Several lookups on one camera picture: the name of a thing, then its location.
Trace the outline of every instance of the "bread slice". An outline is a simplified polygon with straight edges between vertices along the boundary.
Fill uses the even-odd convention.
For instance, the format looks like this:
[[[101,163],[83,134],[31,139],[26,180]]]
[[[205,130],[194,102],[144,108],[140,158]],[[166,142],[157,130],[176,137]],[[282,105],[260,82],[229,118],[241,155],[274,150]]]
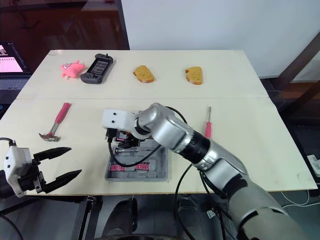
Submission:
[[[155,77],[145,65],[138,66],[133,74],[140,82],[145,84],[152,83],[155,80]]]
[[[194,85],[201,85],[203,81],[202,69],[199,66],[192,66],[185,70],[186,79]]]

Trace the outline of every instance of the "pink plush toy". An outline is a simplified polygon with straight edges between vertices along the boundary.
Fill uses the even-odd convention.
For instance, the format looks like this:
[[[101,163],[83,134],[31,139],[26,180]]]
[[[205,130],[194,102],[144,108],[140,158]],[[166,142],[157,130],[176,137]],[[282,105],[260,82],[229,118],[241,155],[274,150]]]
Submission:
[[[83,71],[85,68],[84,64],[80,64],[79,60],[74,63],[66,63],[61,65],[61,69],[63,70],[62,77],[69,76],[71,78],[76,78],[79,73]]]

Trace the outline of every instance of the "pink screwdriver handle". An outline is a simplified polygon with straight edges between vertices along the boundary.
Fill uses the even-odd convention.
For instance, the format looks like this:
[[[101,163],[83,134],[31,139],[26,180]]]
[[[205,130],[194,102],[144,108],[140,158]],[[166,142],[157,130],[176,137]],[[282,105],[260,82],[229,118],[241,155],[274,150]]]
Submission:
[[[205,132],[204,132],[204,136],[206,138],[211,138],[211,134],[212,134],[212,123],[207,121],[205,124]]]
[[[60,124],[64,120],[64,118],[67,115],[67,112],[68,112],[70,106],[71,106],[71,104],[68,103],[68,102],[65,102],[63,104],[60,112],[58,113],[58,115],[55,118],[55,121],[54,121],[55,124]]]

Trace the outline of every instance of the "white table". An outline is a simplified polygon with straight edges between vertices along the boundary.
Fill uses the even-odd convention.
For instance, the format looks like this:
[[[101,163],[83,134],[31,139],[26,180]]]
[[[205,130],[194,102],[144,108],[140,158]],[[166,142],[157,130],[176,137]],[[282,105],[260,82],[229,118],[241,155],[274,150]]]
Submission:
[[[60,65],[80,60],[89,67],[97,53],[108,53],[115,61],[102,84],[61,77]],[[138,65],[147,65],[156,81],[140,83],[132,73]],[[203,85],[186,81],[185,69],[191,66],[202,67]],[[72,106],[56,132],[61,140],[43,141],[38,133],[48,132],[64,102]],[[189,162],[172,152],[167,181],[108,182],[104,178],[109,151],[101,125],[103,110],[144,110],[154,102],[181,111],[200,133],[204,132],[208,106],[212,106],[213,139],[238,156],[252,180],[267,191],[317,188],[277,109],[239,50],[52,50],[0,120],[0,135],[30,148],[33,154],[72,147],[39,166],[47,182],[82,169],[50,195],[173,193]],[[1,166],[7,151],[8,144],[0,142]],[[180,190],[204,192],[195,168],[188,172]]]
[[[70,102],[72,106],[56,132],[61,140],[43,141],[38,133],[49,130],[57,110],[64,102]],[[66,172],[82,169],[74,180],[50,195],[173,193],[180,176],[190,163],[172,152],[169,153],[168,181],[108,182],[104,178],[109,159],[107,141],[104,139],[106,132],[101,125],[104,108],[140,110],[154,102],[178,109],[199,132],[204,131],[206,110],[212,106],[213,139],[238,156],[252,180],[267,191],[317,188],[277,109],[265,97],[17,99],[2,118],[0,133],[15,139],[19,147],[30,148],[33,154],[55,147],[72,148],[60,157],[42,161],[39,166],[48,182]],[[7,151],[8,144],[1,142],[1,160]],[[204,192],[195,168],[186,175],[180,191]]]
[[[95,54],[108,53],[114,65],[103,84],[62,78],[60,66],[80,60],[87,68]],[[133,75],[146,65],[156,81],[141,84]],[[185,69],[202,67],[203,85],[186,80]],[[267,98],[268,94],[245,53],[240,50],[128,51],[51,50],[18,95],[18,99],[202,99]]]

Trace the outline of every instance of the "hammer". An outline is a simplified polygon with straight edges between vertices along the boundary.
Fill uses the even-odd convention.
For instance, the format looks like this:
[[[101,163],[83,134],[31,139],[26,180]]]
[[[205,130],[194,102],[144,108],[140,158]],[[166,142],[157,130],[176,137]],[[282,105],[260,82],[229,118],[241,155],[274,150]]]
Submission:
[[[50,130],[50,132],[48,134],[40,134],[39,136],[47,141],[47,142],[58,142],[60,140],[59,136],[55,136],[55,133],[58,129],[59,124],[64,120],[65,116],[67,115],[67,112],[70,108],[71,104],[68,102],[65,102],[60,110],[60,112],[58,113],[58,115],[55,118],[54,124]]]

